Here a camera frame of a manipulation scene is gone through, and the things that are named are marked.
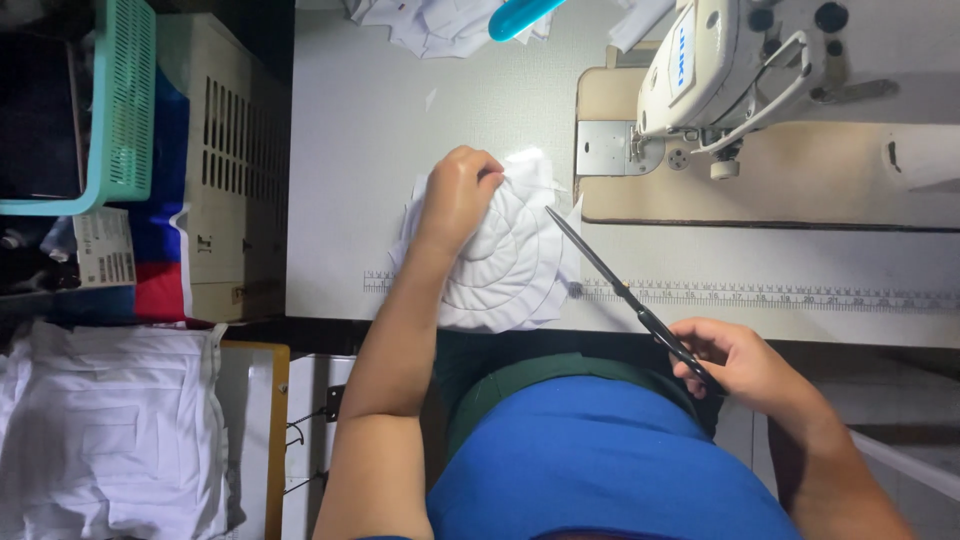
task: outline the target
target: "blue shirt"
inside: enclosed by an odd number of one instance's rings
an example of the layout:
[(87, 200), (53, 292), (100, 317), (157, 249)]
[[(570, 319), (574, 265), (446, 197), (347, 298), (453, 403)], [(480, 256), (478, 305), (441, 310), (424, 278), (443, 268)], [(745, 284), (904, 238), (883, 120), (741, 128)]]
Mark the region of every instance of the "blue shirt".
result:
[(498, 404), (427, 496), (438, 540), (556, 532), (800, 538), (777, 500), (685, 412), (628, 382), (547, 380)]

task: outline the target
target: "scissors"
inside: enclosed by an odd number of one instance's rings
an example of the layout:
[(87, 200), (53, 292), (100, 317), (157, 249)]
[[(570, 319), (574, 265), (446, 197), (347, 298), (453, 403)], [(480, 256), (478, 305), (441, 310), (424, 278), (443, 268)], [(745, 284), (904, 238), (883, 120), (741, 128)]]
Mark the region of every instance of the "scissors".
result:
[(613, 274), (613, 271), (604, 264), (603, 260), (593, 253), (593, 250), (587, 245), (583, 238), (579, 234), (573, 231), (573, 228), (570, 227), (566, 221), (560, 217), (560, 215), (551, 208), (547, 208), (546, 211), (550, 214), (550, 217), (557, 222), (557, 225), (560, 226), (560, 230), (566, 234), (566, 237), (573, 242), (573, 245), (577, 246), (577, 249), (580, 250), (580, 253), (584, 254), (584, 257), (590, 261), (591, 264), (600, 272), (600, 275), (604, 277), (605, 280), (610, 282), (610, 285), (613, 287), (613, 292), (617, 296), (624, 299), (627, 302), (627, 305), (630, 306), (636, 312), (636, 318), (640, 320), (640, 323), (651, 334), (653, 334), (657, 340), (662, 343), (670, 353), (673, 354), (679, 361), (686, 364), (686, 367), (690, 368), (690, 371), (693, 372), (697, 378), (704, 384), (707, 388), (707, 393), (716, 395), (716, 396), (726, 396), (727, 390), (717, 382), (717, 379), (700, 364), (700, 361), (697, 360), (696, 356), (690, 353), (687, 348), (677, 336), (670, 333), (670, 330), (662, 323), (660, 319), (657, 318), (653, 312), (647, 308), (647, 306), (640, 303), (640, 300), (630, 292), (630, 289), (627, 288), (627, 285), (617, 278)]

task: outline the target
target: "hand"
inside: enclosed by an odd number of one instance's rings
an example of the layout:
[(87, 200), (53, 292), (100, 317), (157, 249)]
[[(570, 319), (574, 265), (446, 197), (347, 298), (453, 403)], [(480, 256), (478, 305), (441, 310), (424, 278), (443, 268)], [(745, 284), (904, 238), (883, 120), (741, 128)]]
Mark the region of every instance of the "hand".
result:
[(430, 174), (414, 241), (459, 255), (503, 178), (503, 165), (487, 152), (469, 146), (454, 149)]
[[(694, 317), (671, 325), (670, 331), (731, 395), (752, 410), (776, 416), (819, 395), (783, 356), (745, 326)], [(697, 376), (673, 355), (670, 361), (674, 376), (703, 399), (707, 392)]]

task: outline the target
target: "sewing machine knob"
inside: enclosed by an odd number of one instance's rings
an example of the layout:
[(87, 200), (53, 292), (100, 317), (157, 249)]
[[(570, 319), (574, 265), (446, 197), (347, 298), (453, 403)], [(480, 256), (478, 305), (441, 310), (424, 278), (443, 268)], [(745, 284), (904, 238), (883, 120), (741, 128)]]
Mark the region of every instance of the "sewing machine knob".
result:
[(726, 180), (740, 176), (740, 162), (737, 160), (717, 161), (710, 166), (710, 177), (714, 180)]

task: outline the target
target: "white table surface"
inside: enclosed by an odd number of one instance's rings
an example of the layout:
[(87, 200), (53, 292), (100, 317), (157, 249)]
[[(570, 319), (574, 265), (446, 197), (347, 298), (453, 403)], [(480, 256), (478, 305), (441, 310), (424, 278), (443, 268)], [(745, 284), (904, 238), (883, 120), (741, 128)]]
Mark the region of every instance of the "white table surface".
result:
[[(576, 86), (605, 61), (613, 2), (569, 0), (546, 42), (490, 43), (467, 60), (421, 61), (385, 27), (298, 11), (287, 315), (372, 319), (418, 173), (459, 144), (503, 157), (537, 146), (572, 186)], [(661, 24), (653, 37), (662, 37)], [(425, 98), (437, 89), (429, 111)], [(584, 224), (624, 279), (902, 288), (960, 293), (960, 234), (850, 233)], [(584, 264), (584, 277), (597, 277)], [(960, 346), (950, 313), (652, 305), (665, 322), (702, 315), (776, 339)], [(548, 328), (644, 331), (623, 304), (568, 301)]]

